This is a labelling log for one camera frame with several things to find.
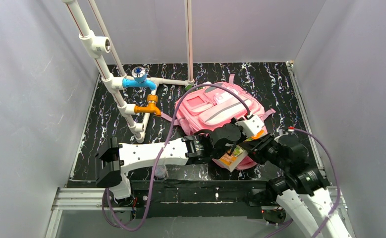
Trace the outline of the orange book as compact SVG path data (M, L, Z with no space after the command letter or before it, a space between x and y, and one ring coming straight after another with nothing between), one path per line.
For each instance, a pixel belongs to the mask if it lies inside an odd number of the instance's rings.
M224 154L220 159L213 159L213 161L221 168L227 169L230 172L250 169L257 165L241 146L237 146L231 155Z

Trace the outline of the pink student backpack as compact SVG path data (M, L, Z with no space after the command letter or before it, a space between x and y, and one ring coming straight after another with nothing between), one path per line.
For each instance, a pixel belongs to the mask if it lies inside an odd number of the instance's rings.
M251 94L233 83L234 74L229 82L217 82L238 95L248 106L253 115L258 115L263 121L275 113L274 109L267 109ZM204 87L189 93L181 102L176 113L175 125L182 127L186 135L201 130L214 130L229 123L232 118L239 119L246 113L245 107L231 94L214 87Z

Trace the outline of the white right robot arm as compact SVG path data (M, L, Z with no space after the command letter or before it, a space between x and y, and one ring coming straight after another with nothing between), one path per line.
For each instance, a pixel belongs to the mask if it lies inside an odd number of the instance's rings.
M248 192L250 206L277 204L308 237L349 238L339 213L339 196L332 201L328 181L317 167L307 162L307 149L292 135L271 134L240 144L257 164L267 162L283 171L266 182L265 188Z

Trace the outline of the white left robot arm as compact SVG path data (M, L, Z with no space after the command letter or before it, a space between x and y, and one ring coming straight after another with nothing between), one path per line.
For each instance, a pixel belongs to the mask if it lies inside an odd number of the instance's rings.
M221 158L250 134L244 120L233 120L214 130L202 129L168 143L127 144L111 137L95 154L96 187L109 188L117 199L128 198L132 192L126 176L129 171L155 165L207 164Z

